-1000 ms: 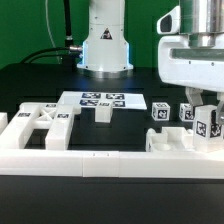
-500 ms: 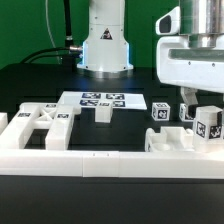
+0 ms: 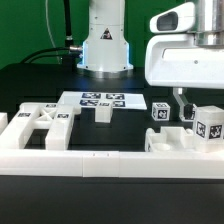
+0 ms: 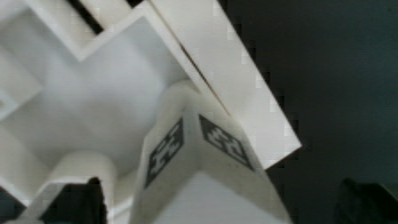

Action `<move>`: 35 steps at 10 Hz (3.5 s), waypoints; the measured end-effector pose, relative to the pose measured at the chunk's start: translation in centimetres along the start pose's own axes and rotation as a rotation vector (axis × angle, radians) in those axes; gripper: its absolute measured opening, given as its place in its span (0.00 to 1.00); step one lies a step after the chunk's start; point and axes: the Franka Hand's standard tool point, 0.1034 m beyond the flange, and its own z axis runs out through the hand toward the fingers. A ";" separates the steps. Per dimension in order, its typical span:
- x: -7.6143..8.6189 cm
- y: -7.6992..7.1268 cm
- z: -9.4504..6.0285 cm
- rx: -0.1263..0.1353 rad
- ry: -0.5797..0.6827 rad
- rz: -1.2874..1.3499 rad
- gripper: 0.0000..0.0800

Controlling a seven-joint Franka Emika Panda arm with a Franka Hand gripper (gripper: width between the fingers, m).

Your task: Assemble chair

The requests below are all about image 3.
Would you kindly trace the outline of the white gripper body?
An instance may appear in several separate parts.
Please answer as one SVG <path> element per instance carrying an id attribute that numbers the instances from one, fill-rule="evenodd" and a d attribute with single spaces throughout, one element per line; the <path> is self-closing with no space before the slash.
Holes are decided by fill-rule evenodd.
<path id="1" fill-rule="evenodd" d="M 186 0 L 152 17 L 149 28 L 150 85 L 224 89 L 224 0 Z"/>

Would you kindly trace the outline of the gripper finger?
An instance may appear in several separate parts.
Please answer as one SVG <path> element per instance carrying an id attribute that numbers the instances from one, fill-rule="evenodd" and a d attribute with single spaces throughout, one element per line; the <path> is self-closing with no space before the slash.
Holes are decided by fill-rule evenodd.
<path id="1" fill-rule="evenodd" d="M 186 88 L 173 89 L 173 96 L 179 105 L 179 118 L 182 122 L 192 122 L 195 118 L 196 105 L 189 103 L 185 93 Z"/>

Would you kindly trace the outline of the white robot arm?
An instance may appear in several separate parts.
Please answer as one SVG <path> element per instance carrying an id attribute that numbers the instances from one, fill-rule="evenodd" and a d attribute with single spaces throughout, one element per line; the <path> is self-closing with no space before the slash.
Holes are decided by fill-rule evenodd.
<path id="1" fill-rule="evenodd" d="M 95 77 L 133 69 L 124 39 L 125 0 L 90 0 L 89 35 L 78 67 Z M 151 18 L 145 78 L 166 86 L 180 105 L 179 88 L 224 89 L 224 0 L 185 0 Z"/>

